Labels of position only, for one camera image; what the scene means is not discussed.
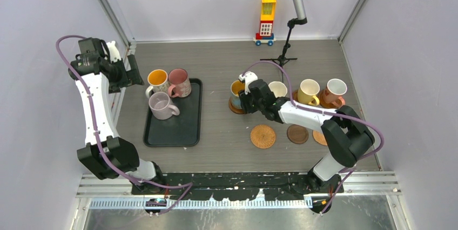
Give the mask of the lilac mug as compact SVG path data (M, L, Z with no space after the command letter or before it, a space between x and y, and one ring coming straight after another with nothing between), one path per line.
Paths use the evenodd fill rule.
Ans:
M159 120L167 120L172 116L180 115L180 110L165 92L156 92L148 101L153 116Z

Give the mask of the cream white mug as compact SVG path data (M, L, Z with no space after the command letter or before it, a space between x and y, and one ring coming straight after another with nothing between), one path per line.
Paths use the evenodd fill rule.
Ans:
M268 87L273 92L276 98L285 97L288 94L288 88L286 85L279 81L273 81L268 84Z

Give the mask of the black tripod microphone stand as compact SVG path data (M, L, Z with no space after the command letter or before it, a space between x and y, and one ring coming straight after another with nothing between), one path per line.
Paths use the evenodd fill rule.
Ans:
M283 46L281 55L278 58L264 58L264 59L260 59L260 61L274 62L277 65L279 65L281 68L283 68L285 66L285 64L287 64L289 61L297 60L297 58L287 58L286 57L286 53L287 53L288 49L291 47L291 45L289 43L289 40L290 40L290 36L291 36L292 30L294 29L294 27L296 25L304 25L306 23L307 23L307 18L303 18L303 19L293 18L293 19L289 20L288 23L287 23L288 34L287 34L286 41L285 41L285 44Z

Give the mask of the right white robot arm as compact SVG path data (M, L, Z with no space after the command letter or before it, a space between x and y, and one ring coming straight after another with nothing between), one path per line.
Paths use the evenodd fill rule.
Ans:
M375 142L365 122L349 106L337 110L312 108L288 97L275 97L267 83L257 77L240 75L239 80L245 84L244 90L239 91L244 112L259 111L268 120L302 126L324 135L329 152L304 178L305 187L311 191L323 192L333 176L353 167Z

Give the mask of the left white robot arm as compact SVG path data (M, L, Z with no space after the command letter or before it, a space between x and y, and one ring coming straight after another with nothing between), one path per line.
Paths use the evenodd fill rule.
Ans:
M63 58L80 93L85 115L85 146L78 160L98 179L122 176L139 190L160 194L166 181L159 166L138 155L134 144L121 138L113 122L109 95L123 88L144 85L134 55L125 68L115 42L77 36L80 53L73 61Z

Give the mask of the brown wooden coaster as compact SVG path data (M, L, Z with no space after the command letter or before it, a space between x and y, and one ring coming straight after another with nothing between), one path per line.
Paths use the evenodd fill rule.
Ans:
M298 90L293 91L292 93L292 100L294 102L298 102Z
M323 108L326 108L326 109L339 109L340 107L339 106L336 106L332 103L326 103L324 102L324 99L322 97L322 94L323 94L323 91L320 91L318 93L318 99L319 99L319 102L320 102L320 105L323 107Z
M228 106L229 106L229 109L235 114L246 114L247 113L242 108L242 105L239 99L229 99Z

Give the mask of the white mug terracotta handle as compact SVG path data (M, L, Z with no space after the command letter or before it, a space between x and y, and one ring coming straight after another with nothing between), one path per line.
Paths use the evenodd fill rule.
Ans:
M347 85L343 80L333 78L327 82L326 87L323 89L322 97L324 102L342 107L346 105L343 95L347 92L347 90Z

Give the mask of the woven rattan coaster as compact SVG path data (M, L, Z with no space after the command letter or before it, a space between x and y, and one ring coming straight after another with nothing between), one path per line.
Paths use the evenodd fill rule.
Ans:
M323 146L327 146L328 145L323 133L320 133L320 132L314 130L314 131L312 131L312 136L313 136L314 140L318 144L323 145Z
M250 139L255 147L267 149L274 145L277 135L270 126L257 125L252 129Z

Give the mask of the pink mug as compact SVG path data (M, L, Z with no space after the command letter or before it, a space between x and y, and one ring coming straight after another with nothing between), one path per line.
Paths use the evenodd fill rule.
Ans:
M190 95L192 88L188 73L186 70L177 68L169 73L168 95L171 98L185 98Z

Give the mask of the white floral mug orange inside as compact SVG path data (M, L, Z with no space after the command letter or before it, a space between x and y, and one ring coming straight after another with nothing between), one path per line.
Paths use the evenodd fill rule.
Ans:
M170 83L169 76L165 70L156 69L149 73L147 77L149 83L148 88L145 90L145 95L150 98L156 92L168 93Z

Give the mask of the black plastic tray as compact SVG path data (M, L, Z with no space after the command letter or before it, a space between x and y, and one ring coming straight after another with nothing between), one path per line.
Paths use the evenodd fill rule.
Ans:
M191 94L173 102L180 110L178 116L167 120L154 117L147 111L143 142L148 147L191 147L199 143L203 83L191 78Z

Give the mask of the white mug yellow handle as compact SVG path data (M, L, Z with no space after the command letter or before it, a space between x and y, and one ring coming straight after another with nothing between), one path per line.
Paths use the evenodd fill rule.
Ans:
M319 91L320 86L318 82L313 79L303 80L298 89L298 102L300 104L318 106L320 104L320 100L318 98Z

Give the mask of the blue mug orange inside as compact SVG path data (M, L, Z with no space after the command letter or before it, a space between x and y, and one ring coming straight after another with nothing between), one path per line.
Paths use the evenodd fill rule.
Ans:
M230 90L231 90L231 96L230 96L231 105L235 109L242 110L239 92L245 90L245 83L242 83L239 80L236 80L231 84Z

